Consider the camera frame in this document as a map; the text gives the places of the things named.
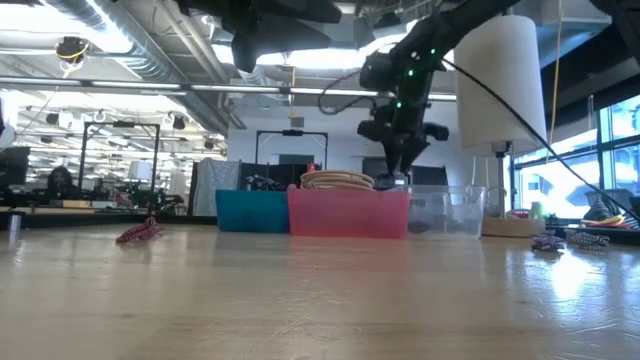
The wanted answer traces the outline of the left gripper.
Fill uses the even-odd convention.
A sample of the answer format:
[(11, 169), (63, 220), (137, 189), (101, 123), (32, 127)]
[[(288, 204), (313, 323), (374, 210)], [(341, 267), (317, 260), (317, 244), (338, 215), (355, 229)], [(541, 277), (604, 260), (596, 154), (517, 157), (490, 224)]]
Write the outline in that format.
[[(329, 0), (176, 0), (189, 15), (198, 10), (220, 18), (275, 14), (320, 23), (338, 23), (341, 10)], [(331, 38), (298, 20), (262, 17), (234, 31), (231, 50), (238, 70), (253, 72), (259, 57), (273, 53), (328, 48)]]

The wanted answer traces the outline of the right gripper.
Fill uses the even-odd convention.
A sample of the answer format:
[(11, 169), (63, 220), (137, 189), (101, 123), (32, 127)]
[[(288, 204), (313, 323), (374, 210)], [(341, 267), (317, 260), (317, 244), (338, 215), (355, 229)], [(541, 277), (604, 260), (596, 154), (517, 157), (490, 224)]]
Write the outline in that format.
[(378, 120), (361, 121), (357, 134), (367, 140), (382, 143), (386, 160), (384, 178), (389, 186), (396, 185), (396, 168), (402, 155), (402, 172), (409, 173), (414, 161), (431, 145), (429, 138), (437, 142), (449, 139), (449, 129), (436, 123), (421, 123), (416, 129), (402, 130), (391, 123)]

